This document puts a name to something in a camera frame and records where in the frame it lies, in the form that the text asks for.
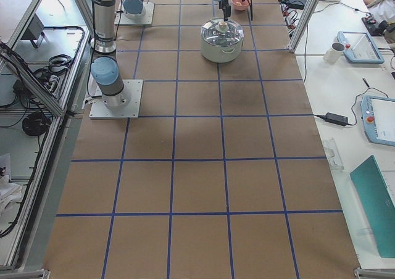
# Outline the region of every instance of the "pot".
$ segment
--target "pot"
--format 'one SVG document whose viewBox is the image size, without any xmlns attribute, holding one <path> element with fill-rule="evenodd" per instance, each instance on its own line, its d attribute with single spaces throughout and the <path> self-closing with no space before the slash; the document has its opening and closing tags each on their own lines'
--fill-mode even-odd
<svg viewBox="0 0 395 279">
<path fill-rule="evenodd" d="M 214 18 L 201 28 L 201 52 L 212 62 L 225 63 L 237 58 L 243 46 L 244 32 L 232 21 Z"/>
</svg>

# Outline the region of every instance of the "pink bowl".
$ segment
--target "pink bowl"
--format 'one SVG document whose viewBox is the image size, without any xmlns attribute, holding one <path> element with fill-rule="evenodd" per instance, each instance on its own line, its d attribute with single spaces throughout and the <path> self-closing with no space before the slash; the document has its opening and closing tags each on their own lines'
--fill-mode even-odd
<svg viewBox="0 0 395 279">
<path fill-rule="evenodd" d="M 249 7 L 248 1 L 244 0 L 231 0 L 232 1 L 232 6 L 235 10 L 246 10 Z"/>
</svg>

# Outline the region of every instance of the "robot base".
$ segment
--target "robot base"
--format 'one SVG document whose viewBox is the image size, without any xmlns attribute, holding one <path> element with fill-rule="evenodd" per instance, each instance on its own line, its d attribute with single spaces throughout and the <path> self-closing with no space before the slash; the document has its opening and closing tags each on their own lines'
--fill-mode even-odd
<svg viewBox="0 0 395 279">
<path fill-rule="evenodd" d="M 114 23 L 116 25 L 120 26 L 151 26 L 152 25 L 152 19 L 154 18 L 154 7 L 155 4 L 153 2 L 143 2 L 144 8 L 146 10 L 146 13 L 141 17 L 138 18 L 136 17 L 135 19 L 129 19 L 125 15 L 120 14 L 119 12 L 117 13 L 115 17 Z"/>
<path fill-rule="evenodd" d="M 131 94 L 130 102 L 125 106 L 108 108 L 101 99 L 95 99 L 92 103 L 91 119 L 137 119 L 140 102 L 141 92 L 143 90 L 143 80 L 123 80 L 125 87 Z M 95 93 L 96 96 L 101 95 L 99 87 Z"/>
</svg>

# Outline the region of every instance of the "power adapter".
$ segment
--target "power adapter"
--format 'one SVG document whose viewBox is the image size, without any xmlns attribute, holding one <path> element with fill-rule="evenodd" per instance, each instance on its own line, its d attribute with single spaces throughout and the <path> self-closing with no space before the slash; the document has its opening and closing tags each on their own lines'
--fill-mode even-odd
<svg viewBox="0 0 395 279">
<path fill-rule="evenodd" d="M 338 114 L 332 114 L 331 112 L 327 112 L 325 115 L 316 115 L 316 117 L 319 117 L 320 119 L 323 119 L 328 123 L 333 123 L 342 127 L 348 125 L 348 117 L 344 117 Z"/>
</svg>

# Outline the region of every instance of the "white mug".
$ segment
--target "white mug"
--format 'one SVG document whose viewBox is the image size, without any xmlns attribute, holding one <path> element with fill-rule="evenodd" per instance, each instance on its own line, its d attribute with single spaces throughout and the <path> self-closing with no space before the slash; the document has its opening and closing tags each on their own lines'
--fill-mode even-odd
<svg viewBox="0 0 395 279">
<path fill-rule="evenodd" d="M 340 55 L 343 53 L 344 48 L 345 47 L 343 43 L 332 43 L 329 50 L 327 50 L 325 55 L 323 56 L 323 59 L 328 63 L 335 63 L 339 59 Z"/>
</svg>

